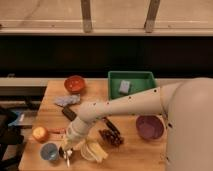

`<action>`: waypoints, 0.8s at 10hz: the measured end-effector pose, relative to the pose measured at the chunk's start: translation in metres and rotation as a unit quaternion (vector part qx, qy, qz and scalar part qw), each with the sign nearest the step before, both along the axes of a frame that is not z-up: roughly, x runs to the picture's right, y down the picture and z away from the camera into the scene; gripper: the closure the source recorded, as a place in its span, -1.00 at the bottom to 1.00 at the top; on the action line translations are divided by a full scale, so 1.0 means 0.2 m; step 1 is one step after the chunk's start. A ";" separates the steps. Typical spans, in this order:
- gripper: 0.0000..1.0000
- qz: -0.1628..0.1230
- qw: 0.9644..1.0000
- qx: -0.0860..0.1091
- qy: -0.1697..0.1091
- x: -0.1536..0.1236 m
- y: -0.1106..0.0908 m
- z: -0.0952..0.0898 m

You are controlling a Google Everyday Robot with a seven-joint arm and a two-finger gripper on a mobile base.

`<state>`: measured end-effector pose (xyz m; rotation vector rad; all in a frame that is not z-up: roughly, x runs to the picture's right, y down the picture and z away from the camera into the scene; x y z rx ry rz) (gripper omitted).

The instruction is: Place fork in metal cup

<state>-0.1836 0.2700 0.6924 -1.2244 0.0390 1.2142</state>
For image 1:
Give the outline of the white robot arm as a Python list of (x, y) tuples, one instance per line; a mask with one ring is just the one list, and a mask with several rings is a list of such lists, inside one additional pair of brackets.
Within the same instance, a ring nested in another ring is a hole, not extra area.
[(115, 115), (167, 118), (165, 171), (213, 171), (213, 78), (193, 78), (104, 102), (84, 102), (61, 147), (87, 137), (98, 120)]

